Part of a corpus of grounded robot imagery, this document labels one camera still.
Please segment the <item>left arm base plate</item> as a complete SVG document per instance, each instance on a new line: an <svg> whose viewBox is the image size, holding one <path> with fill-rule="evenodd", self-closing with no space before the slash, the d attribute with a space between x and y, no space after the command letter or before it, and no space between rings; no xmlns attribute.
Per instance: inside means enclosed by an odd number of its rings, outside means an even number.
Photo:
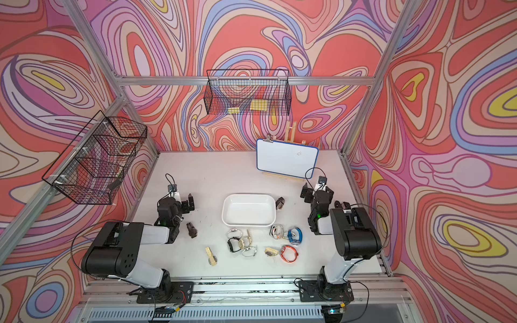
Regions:
<svg viewBox="0 0 517 323"><path fill-rule="evenodd" d="M172 281L154 289L141 288L137 293L138 304L189 304L194 282Z"/></svg>

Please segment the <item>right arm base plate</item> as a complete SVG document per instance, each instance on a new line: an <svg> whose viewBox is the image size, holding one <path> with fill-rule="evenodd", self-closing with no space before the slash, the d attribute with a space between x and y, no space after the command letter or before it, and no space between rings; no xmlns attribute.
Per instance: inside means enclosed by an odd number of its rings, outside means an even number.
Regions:
<svg viewBox="0 0 517 323"><path fill-rule="evenodd" d="M354 301L354 294L348 282L333 285L325 281L305 281L300 278L294 280L299 290L301 302L332 302L340 301L349 304Z"/></svg>

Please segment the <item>beige long strap watch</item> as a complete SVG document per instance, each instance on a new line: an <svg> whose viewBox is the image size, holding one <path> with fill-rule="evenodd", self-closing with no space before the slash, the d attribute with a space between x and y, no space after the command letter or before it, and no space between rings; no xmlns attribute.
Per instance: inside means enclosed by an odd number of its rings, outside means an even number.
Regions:
<svg viewBox="0 0 517 323"><path fill-rule="evenodd" d="M207 247L205 248L205 252L206 252L206 254L207 254L207 258L208 258L209 264L210 264L211 266L215 266L215 265L217 265L218 260L217 260L216 256L214 255L214 253L212 253L212 251L211 251L210 247L208 247L208 246L207 246Z"/></svg>

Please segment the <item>red translucent watch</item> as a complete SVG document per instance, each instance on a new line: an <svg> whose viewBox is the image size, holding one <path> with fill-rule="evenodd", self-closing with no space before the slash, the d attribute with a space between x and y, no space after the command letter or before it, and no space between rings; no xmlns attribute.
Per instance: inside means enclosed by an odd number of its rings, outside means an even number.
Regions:
<svg viewBox="0 0 517 323"><path fill-rule="evenodd" d="M297 261L299 254L295 247L283 245L280 249L280 257L286 263L294 263Z"/></svg>

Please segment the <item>white orange strap watch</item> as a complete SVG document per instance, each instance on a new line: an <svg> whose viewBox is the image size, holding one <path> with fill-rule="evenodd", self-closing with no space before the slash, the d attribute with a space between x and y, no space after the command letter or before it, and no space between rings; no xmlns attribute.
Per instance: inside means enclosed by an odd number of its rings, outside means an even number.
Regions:
<svg viewBox="0 0 517 323"><path fill-rule="evenodd" d="M284 239L284 235L285 235L284 227L278 223L273 224L270 228L269 235L275 240Z"/></svg>

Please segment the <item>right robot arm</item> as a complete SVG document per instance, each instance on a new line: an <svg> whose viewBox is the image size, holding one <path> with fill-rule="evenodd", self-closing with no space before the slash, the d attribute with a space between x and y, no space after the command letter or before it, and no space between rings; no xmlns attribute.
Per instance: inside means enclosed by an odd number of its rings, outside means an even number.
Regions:
<svg viewBox="0 0 517 323"><path fill-rule="evenodd" d="M327 187L302 187L300 197L310 204L308 225L316 235L332 235L336 252L327 265L322 266L316 283L308 292L317 293L325 300L351 294L350 274L357 265L378 255L383 243L363 207L348 202L334 201L334 192Z"/></svg>

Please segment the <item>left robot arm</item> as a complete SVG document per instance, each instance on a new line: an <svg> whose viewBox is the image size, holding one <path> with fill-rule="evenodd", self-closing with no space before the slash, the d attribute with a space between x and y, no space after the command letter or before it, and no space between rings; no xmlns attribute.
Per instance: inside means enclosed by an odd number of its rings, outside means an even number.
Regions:
<svg viewBox="0 0 517 323"><path fill-rule="evenodd" d="M173 244L179 235L183 215L194 210L192 195L182 201L174 192L158 201L158 218L153 225L106 222L82 258L82 272L94 277L120 279L146 292L171 295L174 288L170 273L140 260L139 250L143 245Z"/></svg>

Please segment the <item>cream strap gold watch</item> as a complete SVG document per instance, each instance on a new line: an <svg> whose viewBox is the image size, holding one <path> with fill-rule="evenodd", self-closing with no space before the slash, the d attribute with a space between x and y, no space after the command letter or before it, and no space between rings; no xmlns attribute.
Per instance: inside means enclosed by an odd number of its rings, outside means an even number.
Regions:
<svg viewBox="0 0 517 323"><path fill-rule="evenodd" d="M251 238L248 230L246 231L246 234L244 234L238 241L239 248L242 250L251 247L252 243L253 239Z"/></svg>

